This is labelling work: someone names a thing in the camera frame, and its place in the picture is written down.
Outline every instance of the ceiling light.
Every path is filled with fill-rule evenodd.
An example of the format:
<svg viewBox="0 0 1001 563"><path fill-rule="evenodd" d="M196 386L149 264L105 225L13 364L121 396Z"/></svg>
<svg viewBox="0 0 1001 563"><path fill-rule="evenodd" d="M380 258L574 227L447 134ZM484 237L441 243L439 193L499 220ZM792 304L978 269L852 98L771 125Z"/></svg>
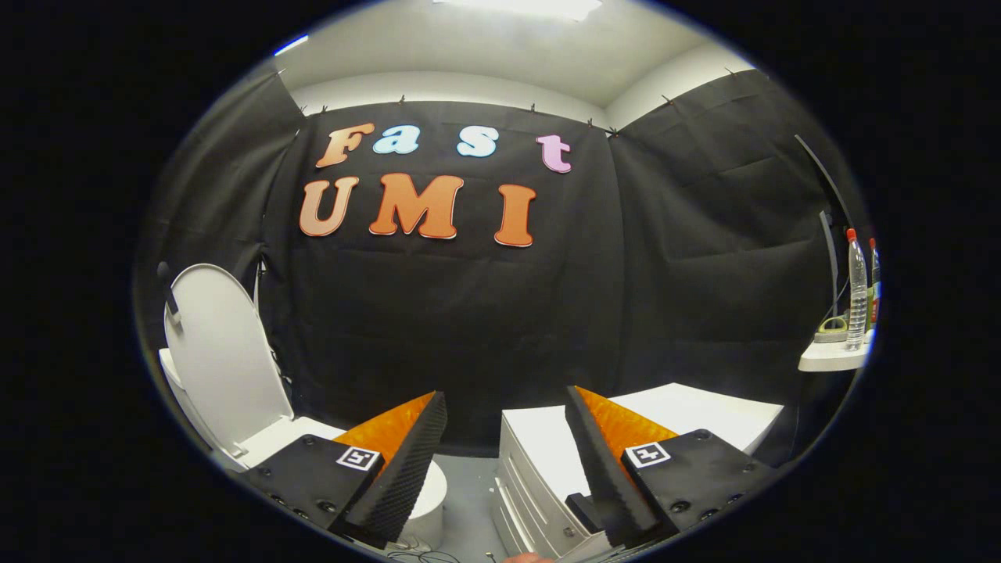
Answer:
<svg viewBox="0 0 1001 563"><path fill-rule="evenodd" d="M303 35L302 37L299 37L295 41L292 41L291 43L289 43L289 44L285 45L284 47L282 47L282 48L278 49L277 51L275 51L274 52L274 56L278 56L281 53L284 53L285 51L287 51L288 49L291 49L292 47L296 47L298 45L301 45L301 44L305 43L308 39L309 39L308 35Z"/></svg>
<svg viewBox="0 0 1001 563"><path fill-rule="evenodd" d="M602 5L600 0L432 0L433 3L449 2L462 6L489 8L533 14L540 16L560 16L582 21L595 8Z"/></svg>

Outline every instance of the water bottle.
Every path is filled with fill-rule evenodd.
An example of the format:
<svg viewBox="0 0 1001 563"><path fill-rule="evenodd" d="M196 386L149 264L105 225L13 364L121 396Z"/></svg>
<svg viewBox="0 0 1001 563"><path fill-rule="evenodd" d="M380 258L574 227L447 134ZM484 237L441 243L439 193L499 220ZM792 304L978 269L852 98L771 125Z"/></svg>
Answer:
<svg viewBox="0 0 1001 563"><path fill-rule="evenodd" d="M872 279L870 282L873 285L873 301L872 315L869 317L869 326L873 329L876 328L876 319L879 317L879 252L876 251L876 239L869 239L869 247L872 249L873 261L872 261Z"/></svg>
<svg viewBox="0 0 1001 563"><path fill-rule="evenodd" d="M851 285L852 302L848 309L848 344L845 349L855 351L862 347L866 338L869 283L866 280L866 257L862 254L854 228L848 229L848 283Z"/></svg>

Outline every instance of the toilet hinge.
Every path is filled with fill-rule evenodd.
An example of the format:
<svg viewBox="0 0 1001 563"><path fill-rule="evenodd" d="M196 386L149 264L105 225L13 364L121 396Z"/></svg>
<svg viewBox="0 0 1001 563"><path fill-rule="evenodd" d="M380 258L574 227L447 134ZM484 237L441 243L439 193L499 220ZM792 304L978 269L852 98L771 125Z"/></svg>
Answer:
<svg viewBox="0 0 1001 563"><path fill-rule="evenodd" d="M229 451L229 455L233 456L233 458L240 458L250 452L246 448L243 448L242 446L236 443L233 444L233 447L236 448L236 451L235 452L232 450Z"/></svg>

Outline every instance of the light blue letter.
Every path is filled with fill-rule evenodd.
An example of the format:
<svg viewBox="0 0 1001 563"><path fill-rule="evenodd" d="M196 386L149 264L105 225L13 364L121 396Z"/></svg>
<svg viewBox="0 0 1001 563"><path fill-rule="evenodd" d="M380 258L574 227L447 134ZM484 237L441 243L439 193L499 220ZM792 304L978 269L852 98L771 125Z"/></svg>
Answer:
<svg viewBox="0 0 1001 563"><path fill-rule="evenodd" d="M469 125L458 132L458 138L464 142L458 143L455 148L462 156L489 156L496 149L497 145L493 141L499 136L493 127Z"/></svg>
<svg viewBox="0 0 1001 563"><path fill-rule="evenodd" d="M417 135L420 129L413 125L397 125L382 132L382 138L375 141L372 150L379 154L396 152L406 154L417 149Z"/></svg>

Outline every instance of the white cabinet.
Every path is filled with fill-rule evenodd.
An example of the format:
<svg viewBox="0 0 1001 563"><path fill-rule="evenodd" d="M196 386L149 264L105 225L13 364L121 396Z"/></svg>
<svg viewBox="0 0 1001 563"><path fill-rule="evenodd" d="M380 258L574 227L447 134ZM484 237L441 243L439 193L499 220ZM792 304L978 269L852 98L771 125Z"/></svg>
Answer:
<svg viewBox="0 0 1001 563"><path fill-rule="evenodd" d="M610 399L679 434L705 428L748 454L782 411L679 384ZM564 407L504 411L491 516L509 555L575 563L609 552L605 532L589 533L567 506L573 493L591 490Z"/></svg>

